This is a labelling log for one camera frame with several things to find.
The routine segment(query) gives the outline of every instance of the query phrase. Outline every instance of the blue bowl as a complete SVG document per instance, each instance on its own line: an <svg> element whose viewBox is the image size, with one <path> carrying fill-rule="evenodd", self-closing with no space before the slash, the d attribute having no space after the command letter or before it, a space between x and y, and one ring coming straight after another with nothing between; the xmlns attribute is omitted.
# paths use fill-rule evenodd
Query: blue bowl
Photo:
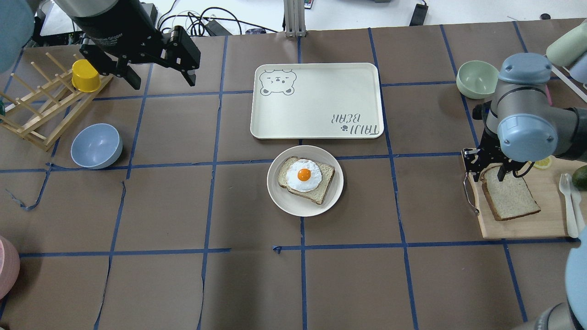
<svg viewBox="0 0 587 330"><path fill-rule="evenodd" d="M72 143L73 161L88 169L103 169L112 165L122 152L120 134L110 124L94 124L83 129Z"/></svg>

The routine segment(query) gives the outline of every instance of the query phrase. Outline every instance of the bear drawing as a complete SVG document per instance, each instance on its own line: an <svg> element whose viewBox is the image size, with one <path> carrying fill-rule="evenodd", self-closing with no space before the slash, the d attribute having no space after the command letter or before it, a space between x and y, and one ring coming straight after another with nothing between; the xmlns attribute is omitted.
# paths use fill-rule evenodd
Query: bear drawing
<svg viewBox="0 0 587 330"><path fill-rule="evenodd" d="M297 78L291 70L270 70L261 74L261 95L267 96L271 93L283 93L291 95L294 93L294 81Z"/></svg>

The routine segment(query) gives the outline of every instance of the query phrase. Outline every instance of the power adapter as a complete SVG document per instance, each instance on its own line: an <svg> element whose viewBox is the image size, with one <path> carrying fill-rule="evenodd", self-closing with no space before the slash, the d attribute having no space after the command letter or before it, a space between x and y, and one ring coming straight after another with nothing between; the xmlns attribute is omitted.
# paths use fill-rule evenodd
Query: power adapter
<svg viewBox="0 0 587 330"><path fill-rule="evenodd" d="M416 4L414 14L411 16L410 26L424 25L426 13L428 12L428 5Z"/></svg>
<svg viewBox="0 0 587 330"><path fill-rule="evenodd" d="M220 23L215 20L209 21L204 27L210 36L232 35Z"/></svg>

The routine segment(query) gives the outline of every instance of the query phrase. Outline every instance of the pink object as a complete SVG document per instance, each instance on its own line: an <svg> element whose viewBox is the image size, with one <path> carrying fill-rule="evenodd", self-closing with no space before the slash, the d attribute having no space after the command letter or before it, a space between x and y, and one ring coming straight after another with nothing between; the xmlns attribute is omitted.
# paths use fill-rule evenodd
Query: pink object
<svg viewBox="0 0 587 330"><path fill-rule="evenodd" d="M548 105L552 106L552 99L550 97L550 91L548 90L548 86L546 86L546 99L548 100Z"/></svg>
<svg viewBox="0 0 587 330"><path fill-rule="evenodd" d="M0 299L10 291L18 272L21 269L21 259L12 243L0 236Z"/></svg>

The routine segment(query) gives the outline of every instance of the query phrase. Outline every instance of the bowl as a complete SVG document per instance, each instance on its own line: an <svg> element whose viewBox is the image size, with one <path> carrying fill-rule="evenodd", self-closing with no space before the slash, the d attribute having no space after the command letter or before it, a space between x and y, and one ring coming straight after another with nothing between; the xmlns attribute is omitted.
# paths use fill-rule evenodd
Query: bowl
<svg viewBox="0 0 587 330"><path fill-rule="evenodd" d="M20 269L21 260L16 248L0 236L0 299L14 286Z"/></svg>
<svg viewBox="0 0 587 330"><path fill-rule="evenodd" d="M470 99L484 99L495 92L499 71L481 60L469 61L458 69L457 88Z"/></svg>
<svg viewBox="0 0 587 330"><path fill-rule="evenodd" d="M326 196L322 205L318 205L307 198L296 196L287 189L279 186L277 177L281 164L291 156L316 160L334 166L334 176L326 191ZM279 154L269 167L267 172L267 190L271 199L280 209L298 217L312 217L330 209L342 193L344 185L344 176L340 164L328 151L315 146L295 146Z"/></svg>
<svg viewBox="0 0 587 330"><path fill-rule="evenodd" d="M114 126L94 124L83 129L72 143L73 161L88 169L103 169L112 165L122 152L122 139Z"/></svg>
<svg viewBox="0 0 587 330"><path fill-rule="evenodd" d="M79 59L72 66L73 87L85 93L92 93L100 88L100 75L87 59Z"/></svg>

